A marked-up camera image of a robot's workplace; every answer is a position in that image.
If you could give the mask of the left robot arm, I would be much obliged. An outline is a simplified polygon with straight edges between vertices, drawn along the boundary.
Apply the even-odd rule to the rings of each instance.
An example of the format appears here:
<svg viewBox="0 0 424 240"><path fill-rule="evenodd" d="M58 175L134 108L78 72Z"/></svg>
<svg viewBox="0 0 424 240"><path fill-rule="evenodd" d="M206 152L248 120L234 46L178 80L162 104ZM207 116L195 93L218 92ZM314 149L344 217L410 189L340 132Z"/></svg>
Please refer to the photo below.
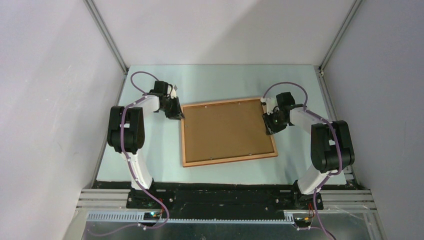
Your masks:
<svg viewBox="0 0 424 240"><path fill-rule="evenodd" d="M176 85L156 81L153 89L141 98L126 106L115 105L110 109L107 143L126 161L131 187L143 190L138 201L145 208L153 208L158 202L158 194L149 189L154 180L142 153L146 140L145 117L162 111L170 120L183 120L185 116L177 90Z"/></svg>

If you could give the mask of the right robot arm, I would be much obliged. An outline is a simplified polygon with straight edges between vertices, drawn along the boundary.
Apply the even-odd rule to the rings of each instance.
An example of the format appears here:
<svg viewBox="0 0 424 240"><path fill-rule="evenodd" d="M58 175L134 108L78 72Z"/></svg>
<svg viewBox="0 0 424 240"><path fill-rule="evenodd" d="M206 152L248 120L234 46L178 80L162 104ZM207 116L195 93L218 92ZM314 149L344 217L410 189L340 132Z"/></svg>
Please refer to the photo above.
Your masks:
<svg viewBox="0 0 424 240"><path fill-rule="evenodd" d="M290 92L278 94L275 98L260 99L265 106L262 115L266 134L274 135L287 127L297 126L310 135L311 166L299 178L291 194L291 204L304 209L311 202L312 194L320 191L325 182L352 165L355 153L349 126L346 121L329 121L308 109L305 104L297 104Z"/></svg>

